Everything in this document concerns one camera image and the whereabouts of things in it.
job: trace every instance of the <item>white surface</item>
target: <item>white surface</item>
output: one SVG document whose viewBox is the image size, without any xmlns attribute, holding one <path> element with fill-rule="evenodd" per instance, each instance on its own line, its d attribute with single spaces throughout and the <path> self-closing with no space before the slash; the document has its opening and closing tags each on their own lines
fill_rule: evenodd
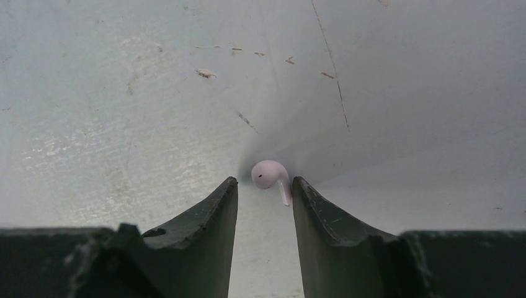
<svg viewBox="0 0 526 298">
<path fill-rule="evenodd" d="M 269 158 L 389 232 L 526 228 L 525 31 L 521 0 L 2 0 L 0 222 L 144 231 Z M 240 183 L 230 296 L 299 270 Z"/>
</svg>

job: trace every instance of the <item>pink object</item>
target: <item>pink object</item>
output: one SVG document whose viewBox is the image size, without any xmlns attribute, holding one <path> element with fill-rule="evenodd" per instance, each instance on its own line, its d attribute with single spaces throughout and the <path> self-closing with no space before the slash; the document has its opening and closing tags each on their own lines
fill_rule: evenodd
<svg viewBox="0 0 526 298">
<path fill-rule="evenodd" d="M 252 168 L 252 181 L 259 189 L 268 189 L 278 183 L 285 206 L 292 205 L 290 178 L 285 167 L 274 160 L 258 162 Z"/>
</svg>

